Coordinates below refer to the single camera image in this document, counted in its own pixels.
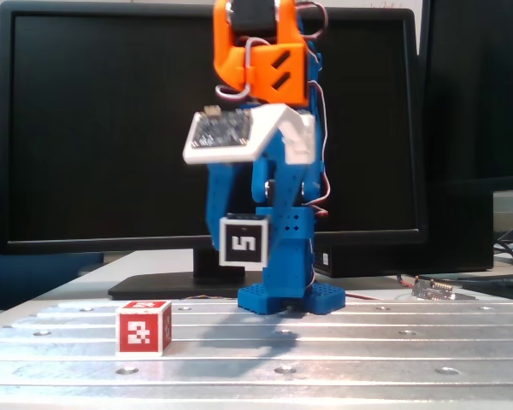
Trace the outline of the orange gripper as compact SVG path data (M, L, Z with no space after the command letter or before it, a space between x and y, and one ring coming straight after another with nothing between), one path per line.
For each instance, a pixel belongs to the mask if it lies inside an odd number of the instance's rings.
M307 104L307 45L293 1L216 1L213 8L214 67L236 91L266 103ZM310 272L314 209L299 198L305 165L271 166L273 195L267 208L268 272ZM216 250L220 219L251 213L251 164L208 165L205 220Z

